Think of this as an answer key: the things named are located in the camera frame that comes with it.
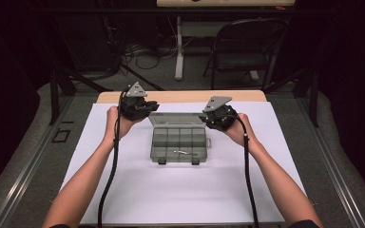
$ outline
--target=person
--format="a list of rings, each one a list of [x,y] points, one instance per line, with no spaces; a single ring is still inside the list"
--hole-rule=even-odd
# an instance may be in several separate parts
[[[257,139],[248,116],[239,113],[239,117],[247,129],[249,152],[259,165],[272,198],[285,221],[293,228],[322,227],[313,205],[305,194]],[[118,108],[112,106],[107,111],[106,131],[102,141],[54,199],[43,227],[78,227],[93,198],[113,148],[114,126],[117,118]],[[137,122],[121,117],[120,139]],[[238,121],[235,121],[224,133],[235,143],[244,146],[243,129]]]

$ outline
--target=chair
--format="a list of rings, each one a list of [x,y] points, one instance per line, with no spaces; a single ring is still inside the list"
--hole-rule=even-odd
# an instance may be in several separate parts
[[[203,73],[205,77],[207,69],[212,68],[211,89],[215,88],[216,71],[244,71],[247,75],[265,70],[261,88],[264,89],[286,28],[287,23],[276,18],[243,19],[221,28]]]

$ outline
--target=right hand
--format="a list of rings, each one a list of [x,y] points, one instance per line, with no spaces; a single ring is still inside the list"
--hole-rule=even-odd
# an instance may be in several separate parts
[[[247,135],[249,139],[248,149],[250,153],[253,154],[256,150],[259,149],[261,144],[254,133],[254,130],[250,124],[248,116],[244,113],[239,113],[239,117],[244,123],[245,129],[247,130]],[[224,134],[230,137],[230,139],[232,139],[233,142],[241,146],[244,146],[244,130],[242,129],[242,125],[238,120],[235,120],[233,125],[230,126],[226,131],[224,131]]]

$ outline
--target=white paper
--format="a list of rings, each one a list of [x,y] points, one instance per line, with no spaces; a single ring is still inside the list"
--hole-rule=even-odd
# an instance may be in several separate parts
[[[303,189],[298,171],[270,103],[230,102],[246,113],[271,156]],[[201,112],[206,103],[161,104],[159,112]],[[106,111],[112,104],[94,104],[69,164],[64,184],[87,160],[103,138]],[[212,141],[200,165],[150,159],[153,126],[148,119],[134,125],[120,141],[117,171],[106,196],[103,224],[229,224],[253,222],[245,183],[243,148],[223,133],[206,128]],[[83,224],[97,223],[100,198],[112,166],[106,165]],[[259,167],[250,156],[250,178],[259,222],[283,222]]]

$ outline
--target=table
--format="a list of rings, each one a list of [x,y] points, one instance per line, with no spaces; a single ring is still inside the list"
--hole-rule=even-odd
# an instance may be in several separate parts
[[[64,185],[100,142],[106,125],[106,111],[118,102],[119,95],[120,92],[102,93],[97,104],[93,105]],[[256,134],[271,156],[303,189],[278,119],[261,91],[148,91],[146,100],[159,102],[158,111],[161,112],[198,112],[211,96],[216,95],[233,97],[229,104],[250,116]],[[158,165],[149,157],[152,131],[153,126],[145,119],[121,140],[117,172],[106,197],[104,225],[239,225],[254,222],[244,179],[241,146],[219,131],[206,129],[207,137],[212,140],[206,162],[195,166],[176,162]],[[112,159],[106,165],[82,224],[97,222],[98,204],[111,164]],[[252,158],[250,174],[259,222],[283,223],[284,219]]]
[[[157,0],[158,7],[201,8],[201,7],[292,7],[296,0]],[[183,36],[216,36],[226,22],[182,22],[177,17],[177,63],[175,79],[183,78]]]

